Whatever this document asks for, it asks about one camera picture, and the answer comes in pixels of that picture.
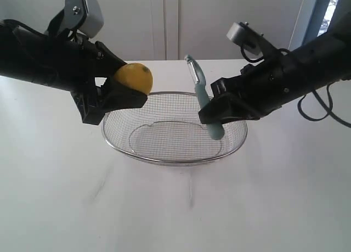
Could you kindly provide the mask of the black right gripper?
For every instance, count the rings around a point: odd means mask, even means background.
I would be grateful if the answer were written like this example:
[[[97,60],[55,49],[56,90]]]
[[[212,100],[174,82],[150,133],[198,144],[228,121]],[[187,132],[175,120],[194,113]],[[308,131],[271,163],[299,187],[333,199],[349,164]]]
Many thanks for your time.
[[[213,99],[199,111],[202,124],[259,120],[299,97],[299,66],[291,58],[277,58],[241,74],[211,84]]]

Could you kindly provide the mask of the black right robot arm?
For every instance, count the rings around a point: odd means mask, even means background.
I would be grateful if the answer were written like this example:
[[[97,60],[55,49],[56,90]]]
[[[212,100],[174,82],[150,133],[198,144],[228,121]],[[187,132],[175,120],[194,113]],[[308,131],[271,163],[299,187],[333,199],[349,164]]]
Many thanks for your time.
[[[238,76],[211,84],[213,99],[199,111],[203,124],[259,120],[301,96],[339,80],[350,80],[350,14],[326,33],[293,50],[274,47],[248,24],[233,23],[228,39],[261,55]]]

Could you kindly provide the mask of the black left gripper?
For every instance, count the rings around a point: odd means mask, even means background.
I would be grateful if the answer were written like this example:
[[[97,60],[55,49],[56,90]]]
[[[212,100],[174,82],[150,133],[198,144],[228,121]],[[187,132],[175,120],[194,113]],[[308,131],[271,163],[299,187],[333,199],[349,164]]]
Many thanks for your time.
[[[46,37],[49,87],[71,93],[84,124],[98,125],[106,112],[142,108],[148,97],[110,76],[127,63],[101,41],[79,35],[75,40]],[[101,87],[95,79],[106,79]]]

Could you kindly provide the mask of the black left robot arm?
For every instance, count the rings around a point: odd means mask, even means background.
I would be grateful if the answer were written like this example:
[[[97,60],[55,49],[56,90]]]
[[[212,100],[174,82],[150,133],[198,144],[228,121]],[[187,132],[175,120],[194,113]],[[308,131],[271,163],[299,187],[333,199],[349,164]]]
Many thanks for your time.
[[[85,124],[98,125],[111,111],[144,106],[146,94],[114,79],[125,64],[86,36],[64,41],[17,20],[1,21],[1,75],[70,92]]]

